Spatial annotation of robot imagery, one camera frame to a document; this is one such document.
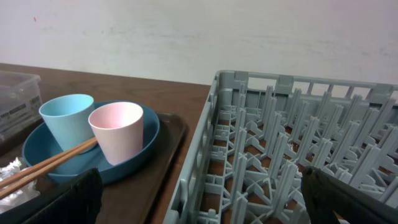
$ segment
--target chopsticks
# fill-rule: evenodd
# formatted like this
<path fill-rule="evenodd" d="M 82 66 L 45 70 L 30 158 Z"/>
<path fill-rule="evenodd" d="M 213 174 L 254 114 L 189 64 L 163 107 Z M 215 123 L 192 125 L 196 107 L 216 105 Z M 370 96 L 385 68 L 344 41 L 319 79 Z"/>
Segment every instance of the chopsticks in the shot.
<path fill-rule="evenodd" d="M 60 154 L 48 158 L 16 175 L 13 175 L 12 177 L 0 181 L 0 189 L 11 184 L 9 187 L 0 190 L 0 200 L 37 179 L 38 177 L 49 173 L 51 170 L 54 170 L 59 165 L 78 155 L 84 150 L 87 150 L 91 146 L 94 146 L 95 144 L 97 144 L 97 139 L 93 137 L 92 139 L 89 139 L 78 146 L 61 152 Z"/>

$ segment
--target blue cup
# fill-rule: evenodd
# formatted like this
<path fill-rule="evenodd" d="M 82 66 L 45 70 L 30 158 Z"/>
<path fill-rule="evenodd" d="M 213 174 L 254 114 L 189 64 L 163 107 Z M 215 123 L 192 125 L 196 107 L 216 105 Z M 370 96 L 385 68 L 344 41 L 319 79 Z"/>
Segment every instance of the blue cup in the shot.
<path fill-rule="evenodd" d="M 60 96 L 44 103 L 39 113 L 55 140 L 66 151 L 94 137 L 88 117 L 94 98 L 85 94 Z"/>

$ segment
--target dish rack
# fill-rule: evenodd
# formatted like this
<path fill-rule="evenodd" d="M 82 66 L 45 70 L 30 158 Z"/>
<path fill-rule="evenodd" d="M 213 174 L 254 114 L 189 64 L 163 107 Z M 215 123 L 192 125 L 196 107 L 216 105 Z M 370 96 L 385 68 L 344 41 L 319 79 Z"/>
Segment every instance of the dish rack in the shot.
<path fill-rule="evenodd" d="M 396 90 L 217 72 L 164 223 L 309 223 L 300 190 L 305 166 L 396 208 Z"/>

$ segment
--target wooden table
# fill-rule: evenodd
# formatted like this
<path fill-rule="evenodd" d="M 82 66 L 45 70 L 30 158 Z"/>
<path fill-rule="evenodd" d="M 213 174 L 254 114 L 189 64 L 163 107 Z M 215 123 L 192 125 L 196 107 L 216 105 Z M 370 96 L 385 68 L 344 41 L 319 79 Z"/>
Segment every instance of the wooden table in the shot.
<path fill-rule="evenodd" d="M 39 85 L 43 102 L 62 95 L 84 93 L 93 96 L 96 101 L 135 101 L 155 111 L 180 115 L 187 122 L 189 132 L 182 148 L 176 154 L 177 158 L 170 168 L 170 175 L 165 178 L 164 188 L 158 192 L 159 199 L 155 202 L 149 218 L 149 223 L 163 222 L 210 86 L 1 63 L 0 70 L 40 75 L 42 81 Z"/>

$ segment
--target pink cup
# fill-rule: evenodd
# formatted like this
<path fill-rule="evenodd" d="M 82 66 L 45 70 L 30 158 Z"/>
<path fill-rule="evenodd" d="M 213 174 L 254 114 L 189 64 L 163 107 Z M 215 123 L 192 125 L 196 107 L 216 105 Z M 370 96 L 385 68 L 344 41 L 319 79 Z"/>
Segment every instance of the pink cup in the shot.
<path fill-rule="evenodd" d="M 129 102 L 117 102 L 94 110 L 88 122 L 111 165 L 120 164 L 142 150 L 144 111 Z"/>

